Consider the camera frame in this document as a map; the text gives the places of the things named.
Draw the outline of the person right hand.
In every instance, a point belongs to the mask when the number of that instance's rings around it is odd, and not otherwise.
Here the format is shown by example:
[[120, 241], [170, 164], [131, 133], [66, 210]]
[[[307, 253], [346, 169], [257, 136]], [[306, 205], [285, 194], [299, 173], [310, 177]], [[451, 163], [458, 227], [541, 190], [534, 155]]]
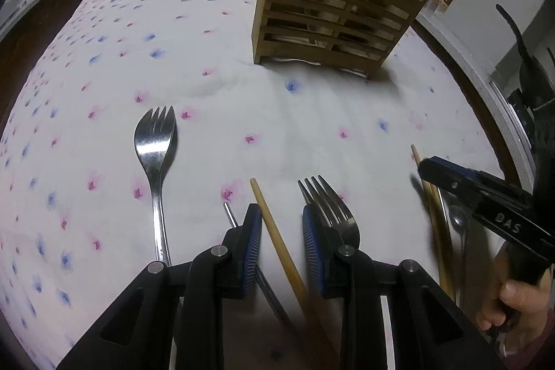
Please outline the person right hand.
[[511, 277], [511, 245], [498, 251], [490, 283], [476, 322], [487, 332], [506, 323], [503, 305], [514, 310], [513, 324], [501, 333], [494, 349], [508, 369], [552, 369], [554, 367], [553, 269], [545, 270], [536, 285]]

